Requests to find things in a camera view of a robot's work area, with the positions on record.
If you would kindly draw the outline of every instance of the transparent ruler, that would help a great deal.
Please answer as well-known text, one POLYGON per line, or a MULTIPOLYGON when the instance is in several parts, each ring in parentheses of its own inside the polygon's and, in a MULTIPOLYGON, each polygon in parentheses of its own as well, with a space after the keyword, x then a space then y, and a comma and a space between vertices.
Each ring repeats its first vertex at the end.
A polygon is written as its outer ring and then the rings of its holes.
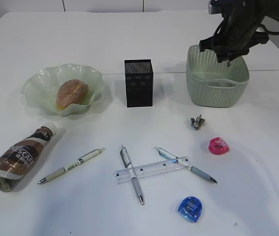
MULTIPOLYGON (((136 166, 133 168, 133 170, 135 171, 137 178, 144 178, 188 167, 192 167, 192 165, 188 162, 188 158, 180 157, 178 159, 155 162, 144 166, 136 166)), ((128 174, 128 169, 114 172, 114 178, 116 183, 129 181, 130 177, 128 174)))

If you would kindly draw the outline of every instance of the woven plastic basket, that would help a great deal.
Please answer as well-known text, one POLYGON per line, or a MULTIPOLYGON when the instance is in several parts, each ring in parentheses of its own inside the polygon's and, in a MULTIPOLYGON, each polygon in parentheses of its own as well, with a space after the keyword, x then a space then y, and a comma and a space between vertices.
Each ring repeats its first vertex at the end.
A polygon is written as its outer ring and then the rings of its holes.
POLYGON ((242 57, 217 62, 214 51, 191 46, 187 54, 186 83, 192 102, 206 107, 231 107, 248 85, 248 67, 242 57))

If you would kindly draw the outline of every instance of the white table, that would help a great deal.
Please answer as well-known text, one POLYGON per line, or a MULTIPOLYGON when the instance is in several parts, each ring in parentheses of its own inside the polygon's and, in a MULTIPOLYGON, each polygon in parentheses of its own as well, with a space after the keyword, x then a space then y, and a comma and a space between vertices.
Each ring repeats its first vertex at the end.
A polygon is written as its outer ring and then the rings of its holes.
MULTIPOLYGON (((221 21, 207 10, 8 13, 0 19, 0 78, 65 63, 123 74, 125 59, 151 59, 155 73, 185 72, 189 46, 221 21)), ((279 70, 279 49, 258 45, 245 60, 249 70, 279 70)))
POLYGON ((126 108, 123 75, 105 75, 107 90, 89 111, 51 117, 26 105, 22 76, 0 84, 0 155, 46 121, 59 127, 38 165, 11 193, 0 192, 0 235, 15 236, 279 236, 279 71, 250 73, 240 101, 228 109, 194 105, 185 74, 155 74, 154 106, 126 108), (199 131, 189 119, 202 114, 199 131), (210 139, 221 136, 231 151, 209 153, 210 139), (163 160, 152 149, 187 155, 218 184, 179 170, 141 179, 144 206, 130 185, 115 185, 123 168, 118 145, 135 166, 163 160), (80 155, 106 147, 101 155, 51 183, 37 181, 80 155), (176 208, 198 197, 197 224, 176 208))

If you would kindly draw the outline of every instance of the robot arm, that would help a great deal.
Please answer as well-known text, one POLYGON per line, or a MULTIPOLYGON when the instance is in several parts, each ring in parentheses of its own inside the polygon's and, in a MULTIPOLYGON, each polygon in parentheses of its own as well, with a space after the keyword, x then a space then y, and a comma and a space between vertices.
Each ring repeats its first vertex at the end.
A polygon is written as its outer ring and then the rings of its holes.
POLYGON ((221 13, 223 21, 214 35, 201 40, 200 51, 214 50, 218 62, 232 61, 249 53, 259 43, 268 42, 270 32, 261 24, 265 16, 279 22, 279 0, 211 0, 210 14, 221 13), (264 32, 257 32, 262 27, 264 32))

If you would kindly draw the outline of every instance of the ballpoint pen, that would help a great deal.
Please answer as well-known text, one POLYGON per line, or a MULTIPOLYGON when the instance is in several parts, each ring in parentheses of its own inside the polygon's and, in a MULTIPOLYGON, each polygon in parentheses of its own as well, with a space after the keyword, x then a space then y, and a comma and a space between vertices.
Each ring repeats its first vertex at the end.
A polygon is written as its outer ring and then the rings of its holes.
MULTIPOLYGON (((168 151, 166 151, 160 147, 154 147, 154 149, 159 153, 160 156, 164 157, 165 159, 169 159, 169 160, 178 159, 177 156, 169 153, 168 151)), ((196 174, 197 176, 203 178, 204 180, 207 180, 212 183, 217 183, 217 181, 213 177, 211 177, 209 174, 201 171, 200 169, 198 169, 195 166, 190 166, 186 162, 181 161, 180 159, 178 159, 178 164, 186 167, 189 171, 191 171, 192 173, 196 174)))
POLYGON ((128 152, 127 152, 126 148, 124 147, 124 145, 121 145, 120 154, 121 154, 122 160, 124 162, 125 168, 128 169, 128 173, 131 177, 131 183, 135 189, 136 195, 137 195, 141 205, 143 205, 144 204, 143 193, 141 191, 137 176, 131 166, 130 158, 129 158, 128 152))
POLYGON ((71 163, 68 166, 62 167, 59 170, 51 173, 50 175, 48 175, 47 177, 41 179, 38 184, 44 184, 47 182, 50 182, 54 179, 56 179, 59 176, 62 176, 63 174, 67 173, 68 171, 76 168, 77 166, 89 161, 90 159, 94 158, 95 156, 98 156, 99 154, 103 153, 105 150, 105 148, 100 148, 100 149, 95 149, 91 152, 88 152, 87 154, 83 155, 82 157, 78 158, 77 161, 71 163))

